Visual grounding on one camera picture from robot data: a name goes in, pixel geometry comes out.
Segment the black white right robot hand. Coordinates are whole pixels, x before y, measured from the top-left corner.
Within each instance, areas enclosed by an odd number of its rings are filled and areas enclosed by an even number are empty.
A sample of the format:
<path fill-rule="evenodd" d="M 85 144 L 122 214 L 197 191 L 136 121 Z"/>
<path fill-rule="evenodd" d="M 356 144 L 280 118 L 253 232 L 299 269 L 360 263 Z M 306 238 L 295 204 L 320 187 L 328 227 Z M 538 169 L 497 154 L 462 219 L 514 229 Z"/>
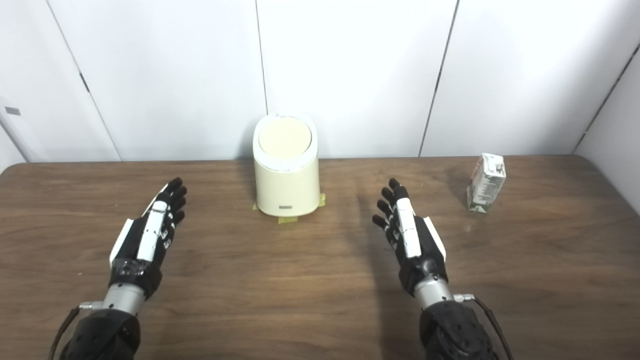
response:
<path fill-rule="evenodd" d="M 400 266 L 402 288 L 414 296 L 419 283 L 448 281 L 445 254 L 438 247 L 434 231 L 416 215 L 407 188 L 391 178 L 376 203 L 384 214 L 374 214 L 372 222 L 382 229 Z"/>

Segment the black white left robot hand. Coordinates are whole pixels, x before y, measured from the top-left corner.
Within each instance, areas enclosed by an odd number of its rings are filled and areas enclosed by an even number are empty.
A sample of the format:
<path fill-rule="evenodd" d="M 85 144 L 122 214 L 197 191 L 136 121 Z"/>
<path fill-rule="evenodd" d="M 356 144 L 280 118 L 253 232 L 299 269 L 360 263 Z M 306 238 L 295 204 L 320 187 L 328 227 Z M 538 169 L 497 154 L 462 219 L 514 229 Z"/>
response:
<path fill-rule="evenodd" d="M 176 177 L 158 191 L 140 217 L 126 219 L 110 251 L 109 286 L 136 286 L 146 299 L 155 294 L 176 227 L 185 219 L 187 192 L 182 178 Z"/>

